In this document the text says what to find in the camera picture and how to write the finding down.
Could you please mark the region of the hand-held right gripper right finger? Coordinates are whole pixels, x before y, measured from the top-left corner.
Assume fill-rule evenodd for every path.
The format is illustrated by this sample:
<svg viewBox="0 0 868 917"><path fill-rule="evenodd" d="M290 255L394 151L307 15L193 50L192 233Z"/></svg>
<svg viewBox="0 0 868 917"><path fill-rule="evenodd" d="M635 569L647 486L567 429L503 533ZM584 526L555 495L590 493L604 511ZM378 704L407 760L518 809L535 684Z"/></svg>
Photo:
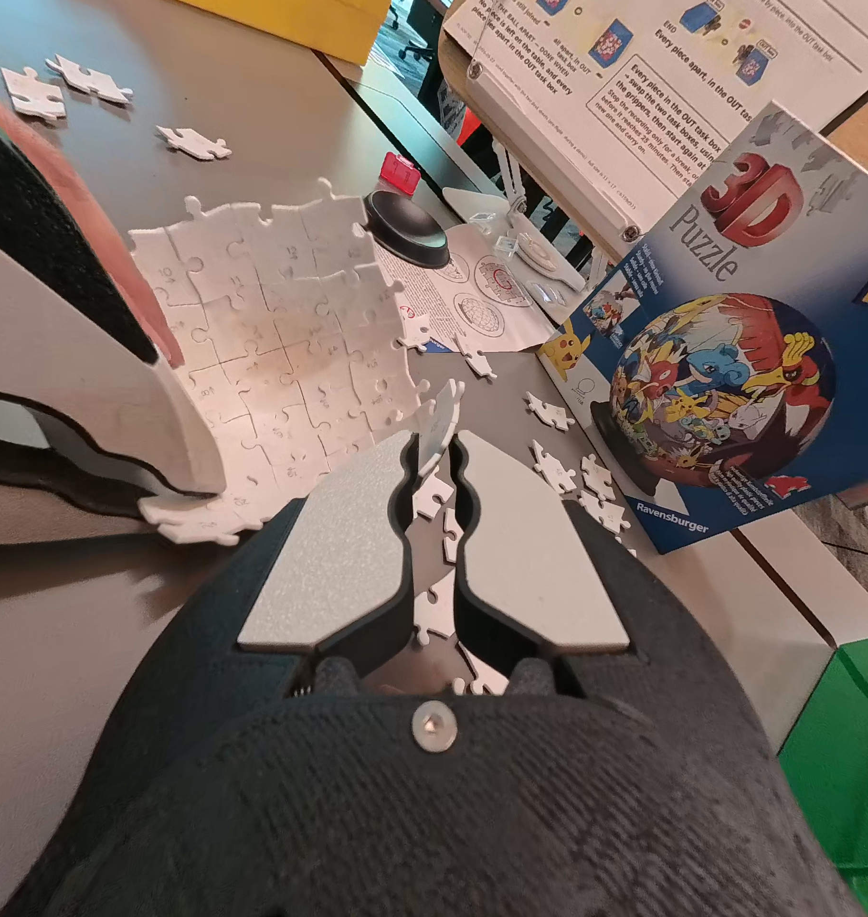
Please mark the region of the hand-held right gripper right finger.
<svg viewBox="0 0 868 917"><path fill-rule="evenodd" d="M629 636L565 505L469 430L451 441L456 633L476 656L624 652Z"/></svg>

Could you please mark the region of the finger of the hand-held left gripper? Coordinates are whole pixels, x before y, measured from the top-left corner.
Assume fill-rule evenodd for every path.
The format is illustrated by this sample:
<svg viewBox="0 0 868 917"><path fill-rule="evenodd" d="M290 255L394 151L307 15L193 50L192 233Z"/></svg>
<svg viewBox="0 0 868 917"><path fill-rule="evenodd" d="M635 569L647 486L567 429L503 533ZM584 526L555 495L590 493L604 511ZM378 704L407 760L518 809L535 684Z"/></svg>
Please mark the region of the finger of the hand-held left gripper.
<svg viewBox="0 0 868 917"><path fill-rule="evenodd" d="M173 491L224 490L216 440L167 362L136 357L1 249L0 398L58 417Z"/></svg>
<svg viewBox="0 0 868 917"><path fill-rule="evenodd" d="M65 501L139 501L166 496L152 472L92 449L72 429L34 415L0 415L0 485Z"/></svg>

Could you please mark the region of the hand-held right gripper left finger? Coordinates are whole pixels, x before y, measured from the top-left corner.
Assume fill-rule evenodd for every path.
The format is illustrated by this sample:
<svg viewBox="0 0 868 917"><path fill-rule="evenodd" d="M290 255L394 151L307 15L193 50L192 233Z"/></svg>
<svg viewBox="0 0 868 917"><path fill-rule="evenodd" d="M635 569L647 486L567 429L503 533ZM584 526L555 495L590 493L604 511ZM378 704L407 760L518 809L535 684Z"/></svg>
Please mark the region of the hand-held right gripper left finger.
<svg viewBox="0 0 868 917"><path fill-rule="evenodd" d="M237 638L249 651L394 656L414 630L417 436L400 432L317 485Z"/></svg>

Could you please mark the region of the single white puzzle piece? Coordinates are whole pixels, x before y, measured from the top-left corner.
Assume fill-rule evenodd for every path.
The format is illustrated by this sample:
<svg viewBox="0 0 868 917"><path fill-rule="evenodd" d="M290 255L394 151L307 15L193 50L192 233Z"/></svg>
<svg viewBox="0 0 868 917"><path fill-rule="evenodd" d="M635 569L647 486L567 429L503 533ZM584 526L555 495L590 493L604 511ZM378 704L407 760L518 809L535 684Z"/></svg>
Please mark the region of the single white puzzle piece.
<svg viewBox="0 0 868 917"><path fill-rule="evenodd" d="M418 408L418 471L424 480L439 465L459 423L465 383L450 379L432 399Z"/></svg>

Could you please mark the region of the partly built puzzle ball shell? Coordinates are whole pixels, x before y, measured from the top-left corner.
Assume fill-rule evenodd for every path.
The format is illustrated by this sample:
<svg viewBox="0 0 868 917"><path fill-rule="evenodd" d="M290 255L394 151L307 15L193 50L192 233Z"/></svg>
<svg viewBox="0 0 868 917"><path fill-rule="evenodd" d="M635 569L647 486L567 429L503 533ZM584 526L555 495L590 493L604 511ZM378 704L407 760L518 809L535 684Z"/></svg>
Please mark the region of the partly built puzzle ball shell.
<svg viewBox="0 0 868 917"><path fill-rule="evenodd" d="M303 204L225 203L130 230L131 255L184 363L175 373L219 449L216 497L148 497L176 544L234 545L360 452L429 421L403 343L400 282L377 260L359 196L318 179Z"/></svg>

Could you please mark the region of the scattered white puzzle pieces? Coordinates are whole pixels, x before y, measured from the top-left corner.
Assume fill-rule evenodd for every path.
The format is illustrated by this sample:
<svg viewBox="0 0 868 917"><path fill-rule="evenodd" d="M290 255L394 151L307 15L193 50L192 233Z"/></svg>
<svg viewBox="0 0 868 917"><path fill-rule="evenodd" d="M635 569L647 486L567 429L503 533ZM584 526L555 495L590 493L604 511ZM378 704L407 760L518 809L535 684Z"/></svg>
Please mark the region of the scattered white puzzle pieces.
<svg viewBox="0 0 868 917"><path fill-rule="evenodd" d="M568 427L572 427L573 419L568 418L561 407L539 400L530 392L524 392L526 381L533 382L537 376L540 376L542 382L545 381L545 374L537 365L534 355L500 353L497 358L502 363L504 370L512 370L517 375L510 376L504 373L498 380L483 380L471 386L465 385L457 431L459 433L462 430L469 430L519 462L521 462L523 443L527 442L528 453L534 456L537 464L547 469L551 464L552 456L536 442L535 421L523 419L522 403L527 401L528 410L533 417L546 420L547 427L558 431L566 431ZM450 379L465 384L472 379L473 370L461 370L462 361L463 357L459 353L435 352L433 355L416 358L414 365L417 369L432 371L435 381L443 383L441 390ZM417 427L415 418L417 410L418 408L404 421L394 422L382 433L373 436L377 440L382 440L386 435L393 433L397 427ZM450 463L451 466L451 447L448 447L445 452L450 452L450 457L442 457L440 463ZM463 531L456 516L455 500L456 496L437 496L431 499L435 506L452 501L445 513L454 520L455 529L453 534L447 536L446 545L447 549L458 553ZM568 500L563 503L573 524L583 522L589 533L599 532L598 525L595 522L587 521L586 510L582 509L577 502ZM430 591L436 597L433 602L428 600L427 590L424 590L417 598L415 605L417 634L413 636L412 641L417 645L426 644L429 637L428 625L431 624L435 645L440 646L443 650L451 645L455 650L455 656L463 658L463 674L458 681L454 682L454 690L458 693L463 691L475 694L503 693L508 689L510 670L518 662L530 657L546 659L552 664L587 661L613 663L630 660L629 652L632 649L630 646L620 653L596 653L582 656L476 656L461 643L456 633L455 581L456 575L448 573L445 578L433 583L430 586Z"/></svg>

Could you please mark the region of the blue cartoon puzzle box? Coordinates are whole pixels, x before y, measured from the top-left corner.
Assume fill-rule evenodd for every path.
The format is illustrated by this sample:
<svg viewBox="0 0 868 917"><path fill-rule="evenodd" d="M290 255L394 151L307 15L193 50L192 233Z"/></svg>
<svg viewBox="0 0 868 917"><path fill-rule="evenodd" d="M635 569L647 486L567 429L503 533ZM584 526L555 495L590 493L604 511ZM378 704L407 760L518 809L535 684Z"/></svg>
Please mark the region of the blue cartoon puzzle box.
<svg viewBox="0 0 868 917"><path fill-rule="evenodd" d="M868 172L769 103L539 357L661 554L868 481Z"/></svg>

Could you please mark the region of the black round ball stand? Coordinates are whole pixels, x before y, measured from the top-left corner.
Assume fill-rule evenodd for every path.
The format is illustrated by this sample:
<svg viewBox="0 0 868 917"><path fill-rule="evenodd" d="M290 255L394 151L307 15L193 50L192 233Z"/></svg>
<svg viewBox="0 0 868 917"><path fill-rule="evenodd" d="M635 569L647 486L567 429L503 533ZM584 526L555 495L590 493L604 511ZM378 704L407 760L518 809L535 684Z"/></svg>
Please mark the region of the black round ball stand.
<svg viewBox="0 0 868 917"><path fill-rule="evenodd" d="M448 237L437 220L405 195L374 190L363 198L365 230L397 258L422 269L445 268Z"/></svg>

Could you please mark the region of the person's left hand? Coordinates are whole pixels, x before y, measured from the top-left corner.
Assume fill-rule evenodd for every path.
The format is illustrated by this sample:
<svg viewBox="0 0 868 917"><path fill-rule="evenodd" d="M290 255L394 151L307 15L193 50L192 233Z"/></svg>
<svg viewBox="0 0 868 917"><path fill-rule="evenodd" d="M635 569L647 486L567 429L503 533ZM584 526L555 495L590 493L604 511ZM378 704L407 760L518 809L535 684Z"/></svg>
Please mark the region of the person's left hand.
<svg viewBox="0 0 868 917"><path fill-rule="evenodd" d="M181 348L153 290L135 266L119 232L68 159L1 101L0 129L55 189L145 334L171 367L182 366L185 360Z"/></svg>

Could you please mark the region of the white instruction sheet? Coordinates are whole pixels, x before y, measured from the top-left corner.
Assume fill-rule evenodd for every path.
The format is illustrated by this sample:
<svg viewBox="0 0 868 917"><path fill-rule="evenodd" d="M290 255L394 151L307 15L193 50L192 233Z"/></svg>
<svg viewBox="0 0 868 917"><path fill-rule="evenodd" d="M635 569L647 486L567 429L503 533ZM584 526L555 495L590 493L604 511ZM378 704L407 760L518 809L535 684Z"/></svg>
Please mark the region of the white instruction sheet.
<svg viewBox="0 0 868 917"><path fill-rule="evenodd" d="M451 259L424 269L375 242L376 257L390 280L403 284L401 304L428 317L430 336L449 350L465 339L485 354L540 347L556 325L530 299L480 229L458 224L447 230Z"/></svg>

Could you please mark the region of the yellow plastic bin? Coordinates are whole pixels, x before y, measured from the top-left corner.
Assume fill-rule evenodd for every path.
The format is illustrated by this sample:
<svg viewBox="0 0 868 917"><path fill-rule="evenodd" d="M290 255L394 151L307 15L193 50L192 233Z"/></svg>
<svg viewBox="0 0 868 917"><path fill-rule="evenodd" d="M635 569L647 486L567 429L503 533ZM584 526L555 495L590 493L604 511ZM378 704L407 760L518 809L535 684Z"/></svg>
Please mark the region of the yellow plastic bin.
<svg viewBox="0 0 868 917"><path fill-rule="evenodd" d="M367 62L390 6L387 1L187 1L187 5L358 66Z"/></svg>

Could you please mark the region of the small red plastic case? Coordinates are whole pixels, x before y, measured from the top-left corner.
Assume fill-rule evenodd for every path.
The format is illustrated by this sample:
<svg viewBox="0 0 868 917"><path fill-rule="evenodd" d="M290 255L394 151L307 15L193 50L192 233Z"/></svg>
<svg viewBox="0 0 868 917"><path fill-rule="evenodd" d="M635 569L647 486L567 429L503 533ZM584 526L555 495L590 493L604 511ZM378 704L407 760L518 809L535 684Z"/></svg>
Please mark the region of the small red plastic case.
<svg viewBox="0 0 868 917"><path fill-rule="evenodd" d="M388 151L379 173L381 190L397 192L411 198L421 180L421 172L414 162L400 153Z"/></svg>

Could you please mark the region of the green plastic bin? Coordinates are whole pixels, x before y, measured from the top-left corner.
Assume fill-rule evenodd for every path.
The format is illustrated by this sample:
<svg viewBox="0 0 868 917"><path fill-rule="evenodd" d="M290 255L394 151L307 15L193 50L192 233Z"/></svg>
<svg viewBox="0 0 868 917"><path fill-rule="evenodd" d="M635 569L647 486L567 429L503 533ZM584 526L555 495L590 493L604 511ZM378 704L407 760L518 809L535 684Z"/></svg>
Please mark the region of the green plastic bin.
<svg viewBox="0 0 868 917"><path fill-rule="evenodd" d="M779 761L813 834L868 914L868 639L835 651Z"/></svg>

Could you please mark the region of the white printed task board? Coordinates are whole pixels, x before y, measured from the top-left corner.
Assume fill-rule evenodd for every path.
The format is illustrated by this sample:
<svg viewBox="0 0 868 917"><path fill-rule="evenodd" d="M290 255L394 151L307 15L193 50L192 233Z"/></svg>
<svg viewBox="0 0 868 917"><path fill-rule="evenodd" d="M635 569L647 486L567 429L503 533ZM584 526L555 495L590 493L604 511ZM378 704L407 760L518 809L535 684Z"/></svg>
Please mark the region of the white printed task board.
<svg viewBox="0 0 868 917"><path fill-rule="evenodd" d="M628 249L775 102L868 98L868 1L452 2L451 86L592 242Z"/></svg>

